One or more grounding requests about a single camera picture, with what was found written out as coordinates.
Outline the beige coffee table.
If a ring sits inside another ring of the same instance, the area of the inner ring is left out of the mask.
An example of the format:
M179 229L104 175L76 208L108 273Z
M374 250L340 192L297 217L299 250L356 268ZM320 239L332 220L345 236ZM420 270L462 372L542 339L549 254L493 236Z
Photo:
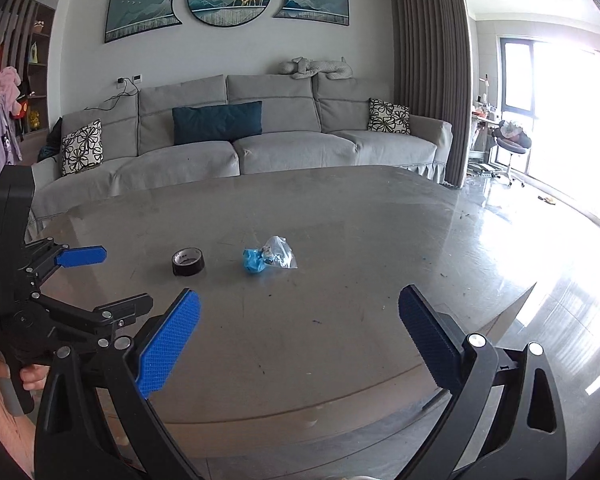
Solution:
M386 166L252 174L136 191L72 208L46 234L107 259L61 270L44 292L89 309L146 292L162 312L184 288L200 322L150 400L191 458L340 436L434 392L398 315L415 285L468 332L499 333L534 285L486 246L501 219ZM250 274L245 249L283 237L297 269ZM175 276L180 249L204 270Z

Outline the grey fabric sofa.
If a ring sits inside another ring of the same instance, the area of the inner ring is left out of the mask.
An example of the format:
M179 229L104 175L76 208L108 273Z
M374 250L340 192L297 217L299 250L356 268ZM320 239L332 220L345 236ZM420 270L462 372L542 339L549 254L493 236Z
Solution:
M443 182L451 125L412 115L406 128L373 126L370 110L389 98L388 86L371 79L219 75L67 114L63 136L100 123L102 162L68 176L59 155L34 164L27 236L86 203L214 178L391 166Z

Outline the black swivel stool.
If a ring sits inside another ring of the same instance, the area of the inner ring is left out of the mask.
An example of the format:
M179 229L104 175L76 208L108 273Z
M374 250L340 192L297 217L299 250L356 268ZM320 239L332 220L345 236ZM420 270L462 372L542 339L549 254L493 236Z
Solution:
M513 176L512 163L515 155L525 155L530 150L532 141L528 134L524 132L521 126L517 126L514 122L501 120L498 126L492 131L492 138L498 148L502 148L509 154L506 170L495 174L495 177L505 176L509 186L512 186L516 181L521 186L524 186L521 180Z

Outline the teal cushion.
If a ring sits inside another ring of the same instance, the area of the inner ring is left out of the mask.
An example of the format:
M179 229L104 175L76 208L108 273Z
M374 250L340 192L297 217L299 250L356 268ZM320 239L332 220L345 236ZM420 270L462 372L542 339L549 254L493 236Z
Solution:
M174 107L174 144L224 141L233 143L262 133L262 102Z

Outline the right floral cushion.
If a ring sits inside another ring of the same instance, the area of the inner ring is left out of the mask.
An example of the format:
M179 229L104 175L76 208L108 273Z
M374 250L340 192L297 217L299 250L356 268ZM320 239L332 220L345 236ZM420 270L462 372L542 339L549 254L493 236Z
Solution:
M376 132L411 134L411 111L401 104L371 98L368 101L367 129Z

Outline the black tape roll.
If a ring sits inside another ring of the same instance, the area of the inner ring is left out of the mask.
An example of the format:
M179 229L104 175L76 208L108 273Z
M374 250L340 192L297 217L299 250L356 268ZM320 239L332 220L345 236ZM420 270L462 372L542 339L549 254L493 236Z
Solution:
M193 276L204 270L204 253L197 247L178 250L171 258L172 272L175 276Z

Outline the floral cushion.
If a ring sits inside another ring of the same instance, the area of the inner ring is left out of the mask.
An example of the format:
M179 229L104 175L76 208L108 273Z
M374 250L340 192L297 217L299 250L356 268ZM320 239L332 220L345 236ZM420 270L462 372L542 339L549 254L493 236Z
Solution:
M376 132L411 134L411 111L401 104L371 98L368 101L367 129Z
M69 133L61 141L61 174L79 174L99 166L104 160L102 123L99 119Z

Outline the right wall painting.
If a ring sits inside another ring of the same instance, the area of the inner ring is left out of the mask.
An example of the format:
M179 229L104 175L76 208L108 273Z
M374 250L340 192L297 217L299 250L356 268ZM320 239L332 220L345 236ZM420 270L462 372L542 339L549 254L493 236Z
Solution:
M275 17L349 26L349 0L283 0Z

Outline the left wall painting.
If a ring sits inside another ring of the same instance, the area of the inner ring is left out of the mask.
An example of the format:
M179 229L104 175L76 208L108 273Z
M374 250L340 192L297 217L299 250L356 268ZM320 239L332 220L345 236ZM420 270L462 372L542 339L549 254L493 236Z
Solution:
M104 41L106 44L141 32L181 25L173 0L109 0Z

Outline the grey plush toy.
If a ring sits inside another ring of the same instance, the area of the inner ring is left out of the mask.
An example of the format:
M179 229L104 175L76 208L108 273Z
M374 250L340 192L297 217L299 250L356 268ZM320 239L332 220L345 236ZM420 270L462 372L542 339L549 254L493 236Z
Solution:
M315 61L300 56L280 63L278 73L294 79L310 79L318 74L324 74L329 80L345 80L353 77L353 70L344 58L340 58L339 61Z

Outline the blue and clear wrapper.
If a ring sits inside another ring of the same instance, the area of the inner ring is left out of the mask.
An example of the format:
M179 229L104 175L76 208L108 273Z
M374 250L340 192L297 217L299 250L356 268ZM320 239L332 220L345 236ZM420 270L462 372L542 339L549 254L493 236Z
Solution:
M245 249L242 252L242 266L250 274L259 274L270 266L297 269L297 260L287 241L281 236L273 236L259 249Z

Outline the left floral cushion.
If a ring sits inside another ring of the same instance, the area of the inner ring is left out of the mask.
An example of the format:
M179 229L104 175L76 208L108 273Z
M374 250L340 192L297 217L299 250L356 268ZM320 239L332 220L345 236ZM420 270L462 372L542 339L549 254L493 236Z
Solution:
M61 174L79 174L99 166L104 160L102 123L99 119L69 133L61 141Z

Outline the wooden shelf unit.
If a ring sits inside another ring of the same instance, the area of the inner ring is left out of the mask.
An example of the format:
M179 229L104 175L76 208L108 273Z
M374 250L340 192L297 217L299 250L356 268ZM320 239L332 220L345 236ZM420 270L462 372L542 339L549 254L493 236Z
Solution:
M20 73L21 90L26 95L27 104L26 114L20 119L17 131L22 162L32 165L50 131L47 81L55 10L35 0L16 0L14 9L18 11L12 44L16 50L9 59Z

